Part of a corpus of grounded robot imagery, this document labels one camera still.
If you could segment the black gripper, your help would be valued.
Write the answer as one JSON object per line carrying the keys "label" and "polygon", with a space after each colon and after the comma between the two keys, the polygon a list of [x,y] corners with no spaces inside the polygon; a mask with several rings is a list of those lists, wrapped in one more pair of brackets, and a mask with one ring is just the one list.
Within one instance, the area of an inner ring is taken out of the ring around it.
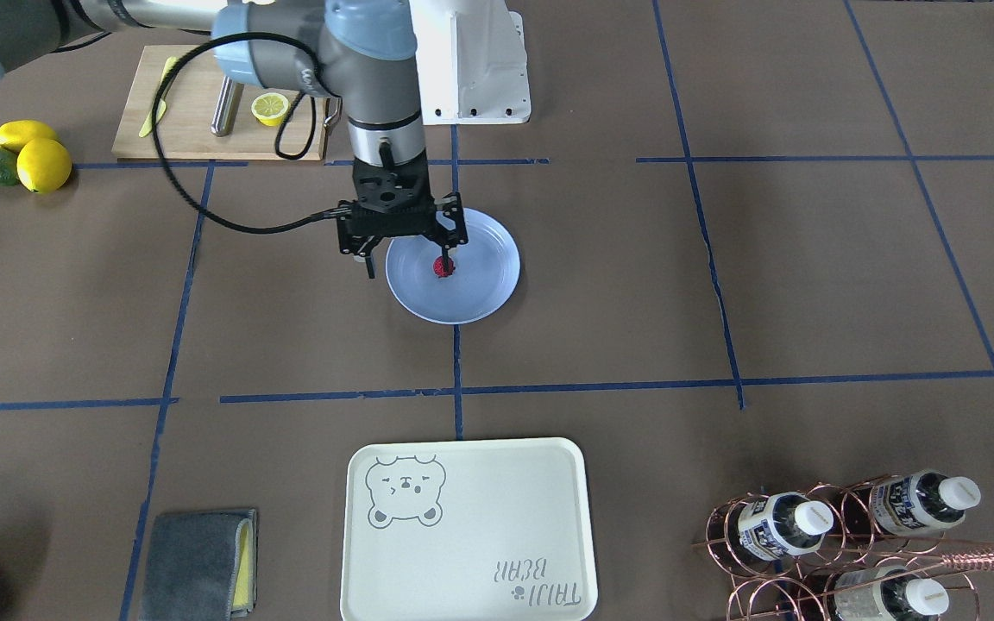
{"label": "black gripper", "polygon": [[337,240],[344,255],[363,259],[368,279],[376,279],[376,245],[389,237],[417,235],[442,249],[438,274],[453,275],[454,248],[469,243],[465,209],[457,192],[434,199],[426,158],[390,168],[355,159],[352,181],[356,197],[339,202]]}

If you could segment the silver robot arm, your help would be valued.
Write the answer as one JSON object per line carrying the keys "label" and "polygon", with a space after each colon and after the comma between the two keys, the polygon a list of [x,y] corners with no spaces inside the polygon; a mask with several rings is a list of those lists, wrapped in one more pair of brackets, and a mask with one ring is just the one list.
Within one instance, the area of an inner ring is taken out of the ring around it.
{"label": "silver robot arm", "polygon": [[334,220],[340,251],[371,262],[390,237],[439,247],[435,272],[453,274],[469,240],[457,193],[431,196],[419,97],[417,38],[406,1],[0,1],[0,78],[87,35],[126,28],[209,32],[176,71],[213,51],[238,83],[346,105],[355,199],[265,235]]}

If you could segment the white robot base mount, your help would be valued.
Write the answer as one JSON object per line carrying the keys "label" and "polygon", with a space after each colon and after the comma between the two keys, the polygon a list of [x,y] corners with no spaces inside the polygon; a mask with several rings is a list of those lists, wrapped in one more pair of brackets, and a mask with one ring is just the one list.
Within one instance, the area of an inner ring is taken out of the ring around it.
{"label": "white robot base mount", "polygon": [[412,1],[427,126],[532,118],[522,16],[505,1]]}

